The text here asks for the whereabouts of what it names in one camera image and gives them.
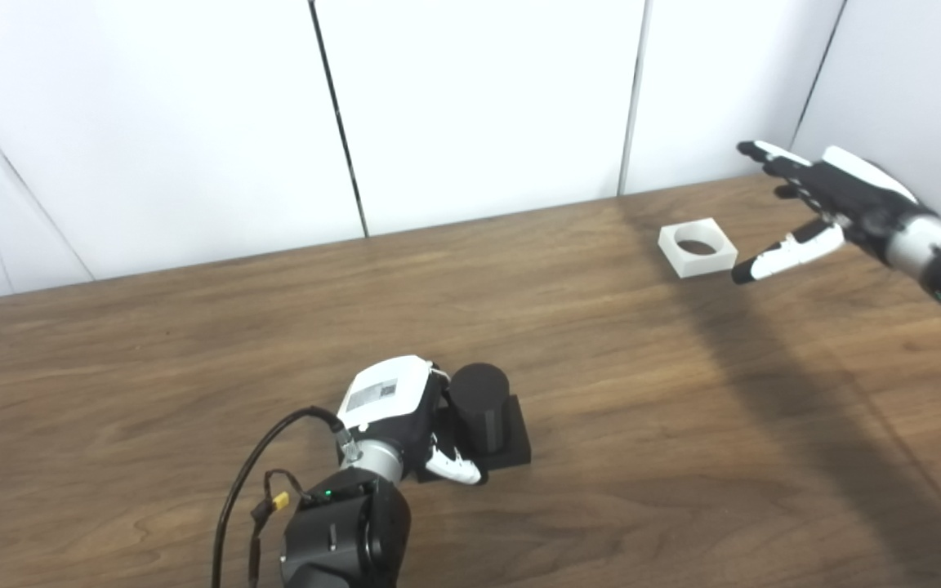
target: black cylinder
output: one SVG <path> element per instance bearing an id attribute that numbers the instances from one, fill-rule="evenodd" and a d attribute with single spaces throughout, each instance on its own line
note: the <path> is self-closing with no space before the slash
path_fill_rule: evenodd
<path id="1" fill-rule="evenodd" d="M 476 452 L 496 453 L 507 445 L 511 383 L 499 367 L 464 365 L 454 373 L 448 394 Z"/>

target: black cable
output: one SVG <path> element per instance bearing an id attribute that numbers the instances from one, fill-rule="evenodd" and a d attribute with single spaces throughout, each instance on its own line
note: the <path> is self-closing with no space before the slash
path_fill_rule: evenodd
<path id="1" fill-rule="evenodd" d="M 303 487 L 300 485 L 299 480 L 296 479 L 296 476 L 292 475 L 292 472 L 288 470 L 268 470 L 264 472 L 264 499 L 271 500 L 274 498 L 274 492 L 271 490 L 271 476 L 275 474 L 280 474 L 285 476 L 288 480 L 288 485 L 291 485 L 292 491 L 297 494 L 297 498 L 300 500 L 310 499 L 310 494 L 303 492 Z"/>
<path id="2" fill-rule="evenodd" d="M 253 448 L 249 457 L 246 458 L 245 464 L 242 464 L 242 469 L 239 470 L 239 476 L 236 477 L 234 483 L 231 484 L 231 491 L 228 492 L 227 499 L 224 501 L 224 509 L 220 512 L 220 520 L 216 522 L 216 538 L 213 539 L 212 545 L 212 575 L 209 578 L 209 586 L 211 588 L 220 588 L 221 569 L 224 565 L 224 536 L 227 535 L 227 521 L 231 518 L 231 511 L 234 509 L 234 503 L 239 499 L 239 493 L 242 491 L 243 484 L 246 483 L 246 478 L 249 477 L 249 473 L 253 470 L 253 466 L 256 465 L 257 459 L 261 457 L 261 454 L 264 453 L 264 450 L 271 444 L 272 440 L 277 438 L 278 434 L 283 432 L 285 428 L 292 423 L 296 423 L 296 421 L 299 421 L 302 417 L 320 418 L 321 421 L 325 421 L 325 423 L 329 425 L 329 430 L 333 433 L 339 433 L 346 429 L 343 425 L 343 421 L 340 421 L 340 418 L 337 417 L 336 414 L 324 408 L 309 406 L 291 412 L 281 421 L 278 421 L 277 425 L 271 427 L 271 430 L 266 432 L 264 438 L 256 444 L 256 447 Z"/>

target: robotic hand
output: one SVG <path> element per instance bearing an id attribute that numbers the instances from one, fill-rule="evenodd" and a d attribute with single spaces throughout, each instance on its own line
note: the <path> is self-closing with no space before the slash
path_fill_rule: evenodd
<path id="1" fill-rule="evenodd" d="M 830 146 L 808 160 L 764 141 L 739 144 L 763 163 L 765 174 L 787 185 L 774 191 L 798 198 L 818 213 L 782 242 L 732 268 L 732 280 L 754 280 L 807 264 L 849 242 L 882 264 L 904 272 L 941 302 L 941 217 L 879 167 Z"/>
<path id="2" fill-rule="evenodd" d="M 212 587 L 219 588 L 228 518 L 256 459 L 268 443 L 300 417 L 318 417 L 336 436 L 340 468 L 303 491 L 295 476 L 270 470 L 265 498 L 252 511 L 249 585 L 259 578 L 259 532 L 288 503 L 288 493 L 272 496 L 271 477 L 284 474 L 299 495 L 281 550 L 285 588 L 384 588 L 397 581 L 411 515 L 397 491 L 403 477 L 426 470 L 459 483 L 484 483 L 473 461 L 461 457 L 452 431 L 438 430 L 440 400 L 449 377 L 430 361 L 403 356 L 364 369 L 351 382 L 337 414 L 317 407 L 285 417 L 257 444 L 225 501 L 213 545 Z"/>

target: wood grain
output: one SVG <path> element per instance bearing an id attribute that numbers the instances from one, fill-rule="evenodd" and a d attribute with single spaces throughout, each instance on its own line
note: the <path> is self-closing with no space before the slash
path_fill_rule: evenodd
<path id="1" fill-rule="evenodd" d="M 772 186 L 0 298 L 0 588 L 204 586 L 255 440 L 406 353 L 504 368 L 534 463 L 404 484 L 404 587 L 941 587 L 941 309 L 855 250 L 750 287 L 658 252 L 701 216 L 760 250 L 808 216 Z M 261 464 L 313 483 L 328 442 L 301 423 Z"/>

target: white 3d-printed block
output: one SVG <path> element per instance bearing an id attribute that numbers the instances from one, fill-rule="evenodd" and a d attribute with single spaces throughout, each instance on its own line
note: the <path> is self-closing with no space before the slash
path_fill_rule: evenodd
<path id="1" fill-rule="evenodd" d="M 699 241 L 713 248 L 709 256 L 696 256 L 677 245 L 680 241 Z M 660 229 L 660 249 L 663 250 L 679 278 L 728 271 L 735 265 L 736 250 L 725 232 L 713 219 L 692 220 L 690 223 L 667 225 Z"/>

